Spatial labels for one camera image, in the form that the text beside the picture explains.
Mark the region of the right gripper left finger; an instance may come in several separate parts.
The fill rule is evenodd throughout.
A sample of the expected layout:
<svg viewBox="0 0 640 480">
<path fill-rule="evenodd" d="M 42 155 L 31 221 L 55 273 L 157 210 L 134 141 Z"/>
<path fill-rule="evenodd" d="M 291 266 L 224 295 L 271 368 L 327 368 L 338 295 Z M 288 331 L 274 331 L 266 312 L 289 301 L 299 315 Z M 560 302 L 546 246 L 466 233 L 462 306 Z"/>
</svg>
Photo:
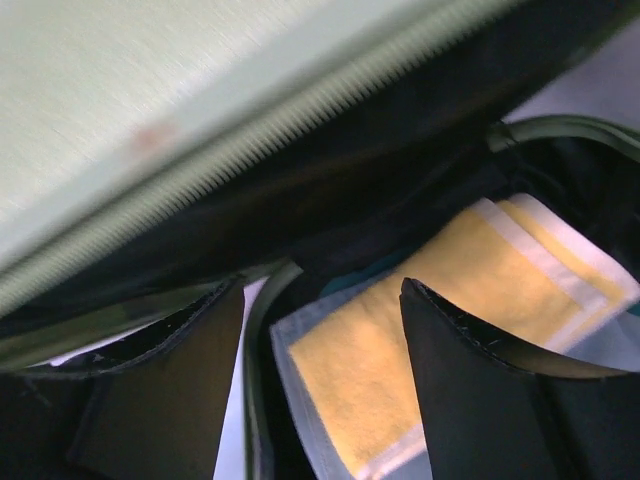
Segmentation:
<svg viewBox="0 0 640 480">
<path fill-rule="evenodd" d="M 244 293 L 224 285 L 64 373 L 1 379 L 5 479 L 209 479 Z"/>
</svg>

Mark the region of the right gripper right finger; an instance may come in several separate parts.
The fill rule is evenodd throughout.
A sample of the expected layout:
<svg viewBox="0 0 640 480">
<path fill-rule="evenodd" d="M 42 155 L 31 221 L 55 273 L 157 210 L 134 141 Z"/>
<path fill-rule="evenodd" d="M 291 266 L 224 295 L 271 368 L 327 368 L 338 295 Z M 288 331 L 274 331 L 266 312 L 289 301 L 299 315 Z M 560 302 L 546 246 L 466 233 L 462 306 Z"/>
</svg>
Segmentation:
<svg viewBox="0 0 640 480">
<path fill-rule="evenodd" d="M 635 479 L 639 377 L 521 340 L 415 279 L 402 323 L 437 479 Z"/>
</svg>

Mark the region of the yellow white towel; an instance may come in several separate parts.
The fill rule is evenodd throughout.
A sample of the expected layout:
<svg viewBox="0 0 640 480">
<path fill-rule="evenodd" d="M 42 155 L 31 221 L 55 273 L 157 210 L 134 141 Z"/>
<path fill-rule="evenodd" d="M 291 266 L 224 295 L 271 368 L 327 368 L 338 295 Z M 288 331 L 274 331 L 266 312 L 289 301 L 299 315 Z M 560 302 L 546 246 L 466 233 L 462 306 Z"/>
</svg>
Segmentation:
<svg viewBox="0 0 640 480">
<path fill-rule="evenodd" d="M 407 278 L 559 353 L 639 298 L 616 260 L 538 200 L 478 201 L 401 265 L 272 326 L 294 425 L 320 479 L 411 479 L 428 464 L 401 320 Z"/>
</svg>

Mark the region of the green hard-shell suitcase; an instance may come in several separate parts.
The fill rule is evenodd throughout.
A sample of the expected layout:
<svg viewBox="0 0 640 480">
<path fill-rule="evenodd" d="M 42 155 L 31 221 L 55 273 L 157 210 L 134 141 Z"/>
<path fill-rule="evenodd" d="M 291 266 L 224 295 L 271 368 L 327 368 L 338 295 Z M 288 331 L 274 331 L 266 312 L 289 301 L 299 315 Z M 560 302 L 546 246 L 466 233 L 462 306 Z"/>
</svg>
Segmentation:
<svg viewBox="0 0 640 480">
<path fill-rule="evenodd" d="M 270 330 L 332 278 L 523 194 L 639 285 L 638 25 L 635 1 L 3 2 L 1 379 L 237 283 L 233 469 L 320 479 Z M 538 347 L 639 377 L 639 298 Z"/>
</svg>

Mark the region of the teal fabric garment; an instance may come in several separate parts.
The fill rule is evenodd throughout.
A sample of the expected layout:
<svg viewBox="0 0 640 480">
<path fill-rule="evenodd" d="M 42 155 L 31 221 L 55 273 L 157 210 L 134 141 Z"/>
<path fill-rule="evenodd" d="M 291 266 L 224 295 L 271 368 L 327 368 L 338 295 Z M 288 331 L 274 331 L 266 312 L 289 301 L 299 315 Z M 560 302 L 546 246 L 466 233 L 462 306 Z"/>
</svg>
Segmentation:
<svg viewBox="0 0 640 480">
<path fill-rule="evenodd" d="M 376 260 L 372 264 L 362 269 L 354 270 L 340 277 L 334 277 L 322 288 L 318 295 L 318 298 L 324 298 L 337 291 L 357 285 L 380 273 L 392 269 L 396 265 L 404 261 L 406 258 L 408 258 L 410 253 L 411 251 L 409 248 L 399 249 L 389 255 L 382 257 L 379 260 Z"/>
</svg>

